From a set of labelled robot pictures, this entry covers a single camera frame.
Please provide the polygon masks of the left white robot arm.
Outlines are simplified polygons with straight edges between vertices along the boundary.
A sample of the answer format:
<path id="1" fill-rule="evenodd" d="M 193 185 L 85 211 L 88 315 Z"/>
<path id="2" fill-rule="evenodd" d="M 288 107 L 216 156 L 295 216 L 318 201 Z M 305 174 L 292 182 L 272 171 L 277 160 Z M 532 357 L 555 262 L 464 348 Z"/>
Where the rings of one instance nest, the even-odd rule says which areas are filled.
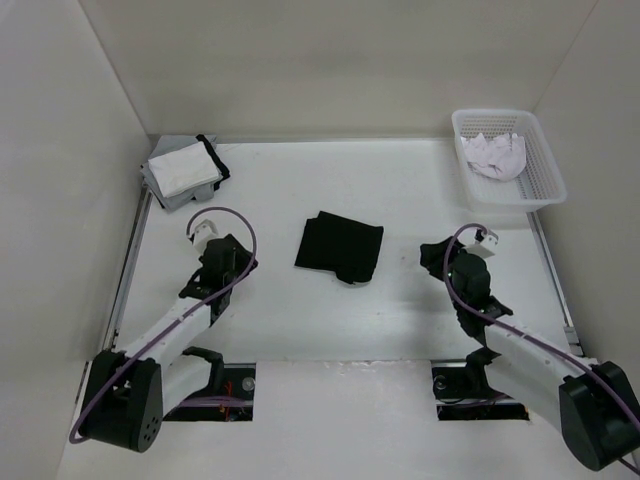
<path id="1" fill-rule="evenodd" d="M 167 414 L 196 393 L 214 398 L 224 387 L 221 354 L 194 346 L 231 303 L 234 286 L 258 262 L 233 235 L 199 241 L 200 267 L 170 310 L 145 334 L 92 361 L 82 410 L 70 440 L 95 440 L 142 453 Z"/>

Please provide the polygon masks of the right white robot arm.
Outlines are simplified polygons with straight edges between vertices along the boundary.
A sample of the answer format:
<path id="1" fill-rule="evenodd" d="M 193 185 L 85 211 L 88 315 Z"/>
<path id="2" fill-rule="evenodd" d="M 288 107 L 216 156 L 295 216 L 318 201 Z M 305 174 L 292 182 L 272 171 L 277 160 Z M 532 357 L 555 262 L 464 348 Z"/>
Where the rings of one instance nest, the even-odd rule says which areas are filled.
<path id="1" fill-rule="evenodd" d="M 421 245 L 420 264 L 445 284 L 461 329 L 480 346 L 463 373 L 472 394 L 496 392 L 531 408 L 589 470 L 638 450 L 639 401 L 620 366 L 577 357 L 510 321 L 486 261 L 457 239 Z"/>

